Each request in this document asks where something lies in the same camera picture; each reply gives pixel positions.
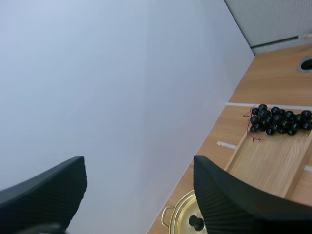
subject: wooden table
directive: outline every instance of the wooden table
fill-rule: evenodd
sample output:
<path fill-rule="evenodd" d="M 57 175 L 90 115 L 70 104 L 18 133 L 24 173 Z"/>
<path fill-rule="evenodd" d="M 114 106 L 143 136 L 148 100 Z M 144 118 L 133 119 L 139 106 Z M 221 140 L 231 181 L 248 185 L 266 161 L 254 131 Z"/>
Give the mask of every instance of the wooden table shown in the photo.
<path fill-rule="evenodd" d="M 301 60 L 308 55 L 312 55 L 312 44 L 257 55 L 229 102 L 312 106 L 312 73 L 297 72 Z M 221 141 L 236 146 L 239 144 L 247 129 L 247 119 L 243 115 L 249 109 L 226 106 L 197 154 L 205 155 L 219 167 L 225 168 L 234 149 L 219 146 L 217 143 Z M 176 205 L 192 189 L 193 163 L 165 206 Z M 303 172 L 291 200 L 312 206 L 312 172 Z M 168 233 L 161 224 L 161 212 L 149 234 Z"/>

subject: white tape strip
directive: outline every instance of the white tape strip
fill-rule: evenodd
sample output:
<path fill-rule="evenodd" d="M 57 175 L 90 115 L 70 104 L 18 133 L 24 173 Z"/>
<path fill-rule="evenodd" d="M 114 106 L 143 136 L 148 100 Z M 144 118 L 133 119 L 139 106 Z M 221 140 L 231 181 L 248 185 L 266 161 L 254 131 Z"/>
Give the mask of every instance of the white tape strip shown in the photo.
<path fill-rule="evenodd" d="M 222 141 L 218 141 L 218 142 L 217 142 L 217 145 L 221 145 L 221 146 L 224 146 L 224 147 L 228 147 L 228 148 L 234 149 L 234 150 L 237 148 L 236 145 L 231 145 L 231 144 L 228 144 L 228 143 L 225 143 L 225 142 L 222 142 Z M 304 170 L 309 171 L 309 172 L 312 172 L 312 166 L 306 165 L 306 166 L 304 167 Z"/>
<path fill-rule="evenodd" d="M 312 172 L 312 166 L 306 165 L 306 166 L 304 167 L 304 170 L 309 171 L 309 172 Z"/>
<path fill-rule="evenodd" d="M 224 147 L 228 147 L 230 149 L 236 149 L 237 148 L 236 145 L 231 145 L 231 144 L 228 144 L 228 143 L 225 143 L 225 142 L 222 142 L 222 141 L 218 141 L 217 144 L 221 145 L 221 146 L 224 146 Z"/>
<path fill-rule="evenodd" d="M 246 106 L 246 107 L 253 107 L 258 106 L 257 103 L 234 103 L 234 102 L 227 102 L 227 106 Z M 288 106 L 288 105 L 278 105 L 278 104 L 267 104 L 269 108 L 278 106 L 281 109 L 287 110 L 309 110 L 312 111 L 312 106 Z"/>

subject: grape bunch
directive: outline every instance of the grape bunch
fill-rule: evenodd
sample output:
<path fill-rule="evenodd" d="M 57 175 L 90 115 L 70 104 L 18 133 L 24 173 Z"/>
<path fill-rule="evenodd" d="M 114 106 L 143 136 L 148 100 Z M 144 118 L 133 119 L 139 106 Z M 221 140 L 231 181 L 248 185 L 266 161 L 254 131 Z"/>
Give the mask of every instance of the grape bunch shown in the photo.
<path fill-rule="evenodd" d="M 311 111 L 303 111 L 296 115 L 292 111 L 285 111 L 277 106 L 269 111 L 267 105 L 261 104 L 258 108 L 253 108 L 251 113 L 250 131 L 253 133 L 265 131 L 268 135 L 274 135 L 275 132 L 295 135 L 300 129 L 311 130 L 312 128 Z"/>

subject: grape stem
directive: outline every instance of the grape stem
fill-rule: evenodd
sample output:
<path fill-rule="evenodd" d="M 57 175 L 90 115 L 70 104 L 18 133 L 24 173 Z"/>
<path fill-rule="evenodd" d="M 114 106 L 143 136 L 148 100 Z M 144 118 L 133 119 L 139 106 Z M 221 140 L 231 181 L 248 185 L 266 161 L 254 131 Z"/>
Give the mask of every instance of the grape stem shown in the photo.
<path fill-rule="evenodd" d="M 250 109 L 249 109 L 249 112 L 246 113 L 246 115 L 243 115 L 243 117 L 252 117 L 254 116 L 252 114 L 252 109 L 255 107 L 255 106 L 252 106 Z M 251 131 L 250 131 L 250 120 L 248 120 L 248 125 L 247 125 L 247 133 L 253 138 L 253 142 L 254 140 L 258 140 L 258 141 L 262 141 L 264 139 L 261 139 L 261 138 L 255 138 L 252 134 L 251 134 Z"/>

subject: black lid knob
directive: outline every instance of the black lid knob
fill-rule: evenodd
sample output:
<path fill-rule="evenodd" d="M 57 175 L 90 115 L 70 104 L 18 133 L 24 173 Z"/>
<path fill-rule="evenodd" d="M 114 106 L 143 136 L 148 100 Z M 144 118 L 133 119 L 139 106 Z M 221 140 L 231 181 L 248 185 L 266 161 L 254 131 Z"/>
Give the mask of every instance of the black lid knob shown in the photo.
<path fill-rule="evenodd" d="M 196 231 L 201 231 L 203 230 L 205 223 L 202 218 L 198 218 L 196 215 L 192 215 L 189 218 L 189 224 L 194 227 Z"/>

